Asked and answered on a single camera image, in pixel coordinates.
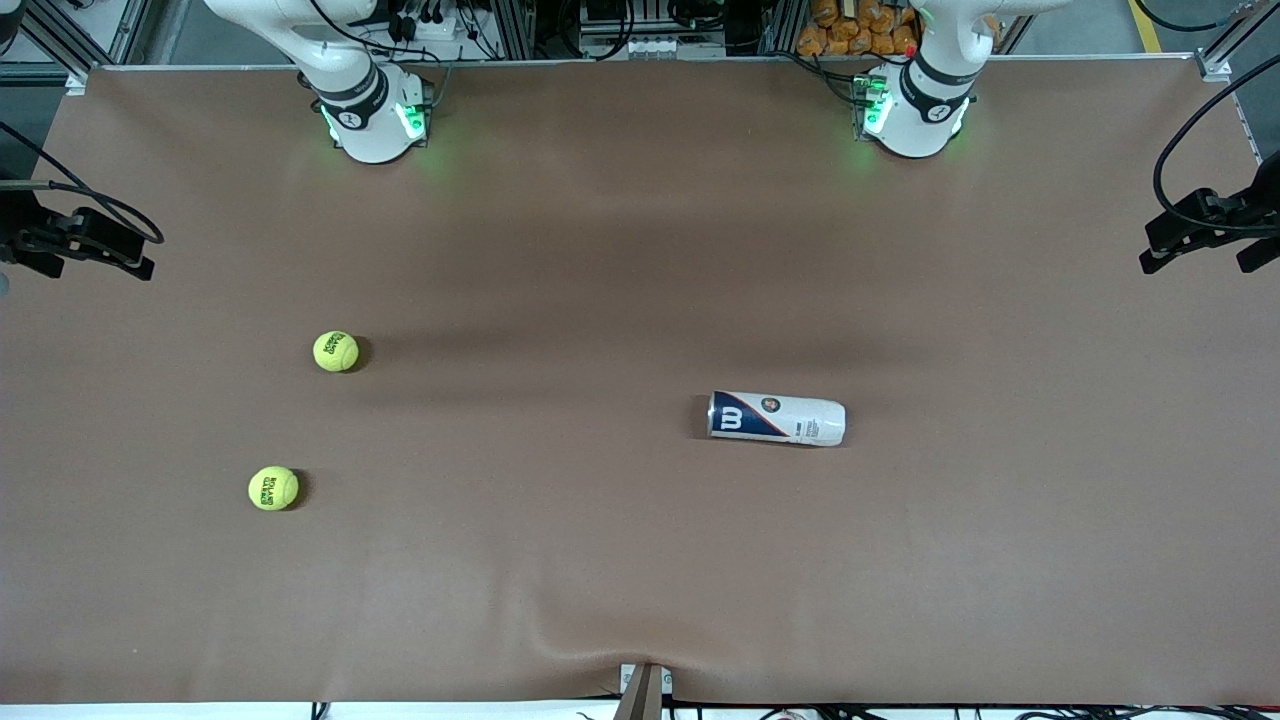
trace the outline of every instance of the tennis ball can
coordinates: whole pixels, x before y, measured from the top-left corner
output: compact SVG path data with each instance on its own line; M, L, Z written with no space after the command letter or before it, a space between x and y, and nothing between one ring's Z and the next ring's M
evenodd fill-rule
M845 406L814 397L717 389L707 406L707 434L833 447L845 438Z

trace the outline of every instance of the brown tablecloth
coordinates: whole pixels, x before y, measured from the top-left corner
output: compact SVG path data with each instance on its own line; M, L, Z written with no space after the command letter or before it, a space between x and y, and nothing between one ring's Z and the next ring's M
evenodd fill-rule
M705 701L1280 701L1280 268L1137 261L1215 90L996 63L908 161L786 64L463 69L362 167L293 73L95 73L49 149L169 242L9 272L0 700L648 659ZM1252 177L1202 124L1175 197ZM360 372L311 363L334 328ZM713 388L838 400L845 445L704 439ZM273 464L296 511L248 502Z

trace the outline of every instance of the letter w logo on can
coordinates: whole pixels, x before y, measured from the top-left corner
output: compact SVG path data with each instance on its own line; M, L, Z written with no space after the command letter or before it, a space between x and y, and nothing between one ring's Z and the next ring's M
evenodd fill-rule
M742 427L742 411L737 407L721 407L721 429L736 430Z

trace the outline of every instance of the can label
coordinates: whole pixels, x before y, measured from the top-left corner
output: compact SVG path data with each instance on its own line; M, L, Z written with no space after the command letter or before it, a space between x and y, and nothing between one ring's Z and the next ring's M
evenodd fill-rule
M707 407L707 434L833 446L845 437L845 407L814 397L717 389Z

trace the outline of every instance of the yellow floor stripe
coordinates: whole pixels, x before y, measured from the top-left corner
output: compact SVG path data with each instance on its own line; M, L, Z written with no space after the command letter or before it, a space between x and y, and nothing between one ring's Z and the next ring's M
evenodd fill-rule
M1138 4L1129 0L1129 12L1133 13L1133 22L1138 26L1138 37L1142 38L1142 49L1147 53L1160 53L1160 38L1156 37L1156 26L1138 8Z

